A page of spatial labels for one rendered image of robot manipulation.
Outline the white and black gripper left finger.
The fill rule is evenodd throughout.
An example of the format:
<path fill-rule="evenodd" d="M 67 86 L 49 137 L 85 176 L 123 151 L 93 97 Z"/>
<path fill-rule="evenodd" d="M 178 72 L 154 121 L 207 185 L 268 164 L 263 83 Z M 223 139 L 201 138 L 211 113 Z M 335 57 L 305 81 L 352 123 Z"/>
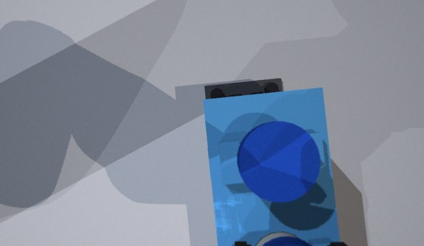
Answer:
<path fill-rule="evenodd" d="M 247 245 L 246 241 L 235 241 L 235 246 L 251 246 L 251 245 Z"/>

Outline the blue screw cap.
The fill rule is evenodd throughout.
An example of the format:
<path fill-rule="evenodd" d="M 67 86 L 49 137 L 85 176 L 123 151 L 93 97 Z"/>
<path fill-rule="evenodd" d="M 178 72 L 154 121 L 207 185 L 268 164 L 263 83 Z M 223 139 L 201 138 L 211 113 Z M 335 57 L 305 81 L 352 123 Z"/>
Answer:
<path fill-rule="evenodd" d="M 314 139 L 300 126 L 273 121 L 242 139 L 237 166 L 246 186 L 270 202 L 290 202 L 315 184 L 321 159 Z"/>
<path fill-rule="evenodd" d="M 312 246 L 306 241 L 292 237 L 292 236 L 281 236 L 277 238 L 273 238 L 270 241 L 267 241 L 262 246 Z"/>

